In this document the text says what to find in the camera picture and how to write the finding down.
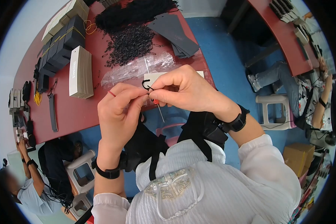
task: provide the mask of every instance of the plastic stool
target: plastic stool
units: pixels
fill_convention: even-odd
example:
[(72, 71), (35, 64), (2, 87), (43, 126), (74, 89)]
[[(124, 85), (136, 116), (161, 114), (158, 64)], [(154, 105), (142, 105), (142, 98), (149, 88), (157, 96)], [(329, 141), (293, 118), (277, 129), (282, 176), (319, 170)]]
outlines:
[(71, 183), (73, 195), (79, 195), (79, 194), (85, 193), (94, 187), (94, 179), (86, 182), (84, 186), (81, 186), (76, 180), (76, 177), (79, 179), (79, 175), (76, 169), (84, 164), (88, 164), (94, 176), (96, 171), (92, 169), (91, 163), (92, 163), (92, 158), (95, 155), (96, 153), (93, 150), (89, 150), (84, 155), (80, 156), (79, 158), (75, 159), (74, 161), (66, 165), (66, 172), (67, 172), (68, 178)]
[(92, 206), (90, 201), (86, 197), (87, 193), (76, 195), (72, 201), (72, 208), (70, 213), (78, 220), (87, 210)]
[[(176, 124), (170, 124), (170, 125), (167, 125), (167, 126), (165, 126), (165, 127), (163, 127), (163, 128), (157, 128), (157, 129), (155, 130), (155, 134), (156, 134), (157, 136), (159, 136), (160, 134), (163, 133), (163, 130), (166, 129), (166, 128), (171, 128), (171, 127), (175, 127), (175, 126), (182, 126), (182, 125), (184, 125), (184, 124), (185, 124), (185, 123), (176, 123)], [(174, 136), (174, 137), (172, 137), (172, 138), (168, 138), (168, 139), (166, 139), (166, 143), (167, 143), (168, 147), (171, 147), (172, 145), (176, 144), (177, 141), (178, 141), (178, 138), (179, 138), (179, 136)]]
[[(294, 115), (292, 114), (289, 99), (286, 94), (273, 94), (270, 96), (256, 96), (255, 102), (263, 104), (263, 120), (261, 124), (263, 130), (286, 130), (295, 128)], [(279, 123), (270, 123), (268, 118), (268, 104), (281, 104), (281, 118), (277, 119)]]

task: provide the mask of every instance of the white blouse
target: white blouse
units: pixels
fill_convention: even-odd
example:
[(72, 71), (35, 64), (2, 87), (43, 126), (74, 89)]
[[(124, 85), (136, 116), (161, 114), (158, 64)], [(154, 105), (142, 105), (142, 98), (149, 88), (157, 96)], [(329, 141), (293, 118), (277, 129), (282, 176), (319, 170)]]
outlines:
[(136, 169), (140, 192), (132, 204), (119, 195), (94, 197), (95, 224), (103, 223), (287, 223), (301, 189), (280, 151), (263, 135), (238, 150), (240, 171), (224, 164), (224, 151), (212, 148), (213, 162), (192, 140), (160, 154), (156, 177), (149, 181), (149, 159)]

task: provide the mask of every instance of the clear plastic bag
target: clear plastic bag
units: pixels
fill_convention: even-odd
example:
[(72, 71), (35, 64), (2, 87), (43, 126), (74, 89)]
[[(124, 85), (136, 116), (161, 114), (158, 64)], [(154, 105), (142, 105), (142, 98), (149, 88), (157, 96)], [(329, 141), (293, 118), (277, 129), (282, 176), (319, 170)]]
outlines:
[(101, 86), (110, 88), (130, 79), (143, 78), (146, 73), (169, 72), (180, 66), (168, 52), (140, 57), (124, 66), (117, 66), (108, 71), (101, 80)]

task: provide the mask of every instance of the sneaker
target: sneaker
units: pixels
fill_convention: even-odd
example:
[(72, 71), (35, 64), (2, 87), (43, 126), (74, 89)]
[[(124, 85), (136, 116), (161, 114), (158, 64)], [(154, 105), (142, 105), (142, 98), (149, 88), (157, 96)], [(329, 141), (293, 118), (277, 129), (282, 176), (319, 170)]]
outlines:
[(248, 80), (251, 90), (253, 92), (258, 92), (260, 90), (258, 83), (256, 82), (256, 77), (251, 73), (249, 69), (245, 70), (246, 79)]

